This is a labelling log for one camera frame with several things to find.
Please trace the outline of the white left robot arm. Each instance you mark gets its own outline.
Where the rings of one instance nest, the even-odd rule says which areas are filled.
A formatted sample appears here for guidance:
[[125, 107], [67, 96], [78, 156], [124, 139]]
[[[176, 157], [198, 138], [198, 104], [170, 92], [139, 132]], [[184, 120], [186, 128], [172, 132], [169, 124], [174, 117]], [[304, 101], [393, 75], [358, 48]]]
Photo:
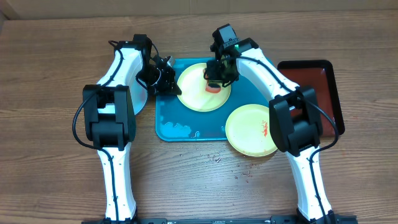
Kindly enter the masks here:
[[110, 41], [114, 61], [95, 85], [85, 85], [83, 101], [72, 121], [77, 134], [78, 115], [84, 114], [85, 147], [97, 151], [106, 191], [102, 223], [135, 223], [137, 204], [132, 193], [130, 149], [136, 137], [136, 114], [149, 95], [181, 95], [172, 58], [152, 55], [156, 48], [146, 35], [132, 41]]

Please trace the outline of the light blue plate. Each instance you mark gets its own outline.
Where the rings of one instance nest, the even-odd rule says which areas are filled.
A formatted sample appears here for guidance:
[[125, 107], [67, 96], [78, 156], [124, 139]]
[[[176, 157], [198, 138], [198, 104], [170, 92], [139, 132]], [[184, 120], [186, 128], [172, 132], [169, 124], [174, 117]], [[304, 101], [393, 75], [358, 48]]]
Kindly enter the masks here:
[[131, 86], [131, 99], [135, 115], [139, 114], [145, 107], [147, 98], [147, 90], [135, 81]]

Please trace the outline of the pink cleaning sponge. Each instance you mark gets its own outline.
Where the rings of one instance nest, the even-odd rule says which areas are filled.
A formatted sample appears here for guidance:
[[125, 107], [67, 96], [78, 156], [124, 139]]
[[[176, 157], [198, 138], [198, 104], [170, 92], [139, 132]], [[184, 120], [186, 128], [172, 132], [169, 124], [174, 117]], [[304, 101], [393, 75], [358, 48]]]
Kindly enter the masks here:
[[217, 83], [210, 83], [208, 75], [206, 73], [206, 69], [203, 69], [203, 75], [204, 79], [206, 80], [205, 91], [214, 94], [219, 93], [221, 91], [221, 87]]

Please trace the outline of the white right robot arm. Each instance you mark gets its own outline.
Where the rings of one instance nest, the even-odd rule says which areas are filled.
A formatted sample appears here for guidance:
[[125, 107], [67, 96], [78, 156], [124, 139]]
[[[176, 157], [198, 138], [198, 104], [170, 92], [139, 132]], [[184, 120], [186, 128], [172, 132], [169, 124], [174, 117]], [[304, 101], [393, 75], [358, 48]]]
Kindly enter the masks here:
[[215, 59], [208, 62], [205, 79], [224, 86], [240, 75], [248, 79], [269, 104], [271, 137], [289, 160], [298, 195], [298, 215], [304, 223], [334, 223], [319, 165], [321, 117], [326, 115], [315, 90], [284, 77], [250, 38], [215, 40]]

